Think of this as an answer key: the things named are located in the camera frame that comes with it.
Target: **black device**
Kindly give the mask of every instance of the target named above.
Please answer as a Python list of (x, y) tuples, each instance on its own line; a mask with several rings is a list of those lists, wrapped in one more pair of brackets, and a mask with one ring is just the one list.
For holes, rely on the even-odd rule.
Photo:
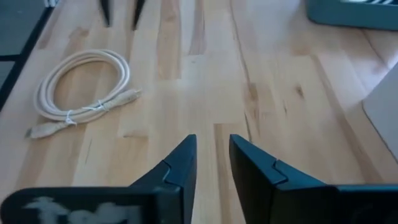
[(229, 158), (247, 224), (398, 223), (398, 185), (327, 185), (238, 135)]
[[(235, 134), (229, 156), (247, 224), (398, 223), (398, 185), (328, 185)], [(196, 158), (189, 135), (130, 187), (21, 190), (3, 202), (2, 222), (190, 223)]]
[(186, 137), (129, 187), (24, 189), (1, 205), (3, 224), (191, 223), (197, 140)]
[[(141, 15), (142, 8), (144, 7), (145, 0), (136, 0), (134, 5), (134, 18), (132, 21), (132, 29), (137, 29), (137, 24), (139, 20), (139, 16)], [(99, 6), (103, 13), (105, 25), (110, 27), (111, 22), (111, 7), (112, 7), (112, 0), (99, 0)]]

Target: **wood grain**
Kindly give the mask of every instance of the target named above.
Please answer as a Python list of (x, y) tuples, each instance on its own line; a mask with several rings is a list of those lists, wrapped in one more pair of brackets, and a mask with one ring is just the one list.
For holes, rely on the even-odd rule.
[[(193, 223), (244, 222), (231, 133), (327, 183), (398, 182), (398, 164), (361, 107), (398, 60), (397, 33), (313, 24), (300, 0), (147, 1), (136, 31), (133, 1), (115, 1), (110, 28), (95, 1), (62, 2), (0, 113), (0, 199), (33, 186), (129, 185), (191, 133)], [(83, 49), (125, 56), (142, 98), (52, 137), (24, 139), (45, 121), (34, 88)], [(115, 80), (109, 65), (84, 65), (60, 80), (56, 102), (87, 105)]]

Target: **white cable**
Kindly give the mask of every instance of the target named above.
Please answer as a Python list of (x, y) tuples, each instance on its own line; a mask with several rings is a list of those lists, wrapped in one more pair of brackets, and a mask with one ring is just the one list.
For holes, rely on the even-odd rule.
[[(62, 111), (53, 101), (54, 91), (59, 79), (72, 68), (89, 62), (107, 62), (118, 71), (119, 81), (105, 98), (96, 103), (77, 110)], [(126, 60), (119, 54), (110, 50), (85, 50), (66, 58), (45, 77), (34, 93), (34, 106), (37, 112), (57, 123), (40, 124), (28, 130), (31, 138), (49, 136), (67, 126), (78, 123), (90, 122), (104, 115), (114, 107), (124, 105), (139, 97), (139, 90), (127, 90), (126, 85), (130, 80), (130, 69)]]

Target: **black tripod leg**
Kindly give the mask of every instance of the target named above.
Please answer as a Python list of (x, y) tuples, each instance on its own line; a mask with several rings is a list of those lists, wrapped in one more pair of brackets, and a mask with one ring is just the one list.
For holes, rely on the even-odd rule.
[(106, 27), (111, 26), (111, 0), (99, 0)]
[(137, 0), (136, 1), (136, 10), (134, 10), (134, 21), (132, 23), (132, 29), (137, 29), (137, 23), (139, 20), (139, 16), (141, 15), (142, 8), (144, 7), (145, 0)]

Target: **dark floor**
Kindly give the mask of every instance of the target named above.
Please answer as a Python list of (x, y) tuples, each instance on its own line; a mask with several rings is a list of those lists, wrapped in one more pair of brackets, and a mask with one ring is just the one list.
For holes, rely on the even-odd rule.
[[(43, 0), (0, 0), (0, 56), (21, 53), (44, 12)], [(0, 62), (0, 87), (14, 62)]]

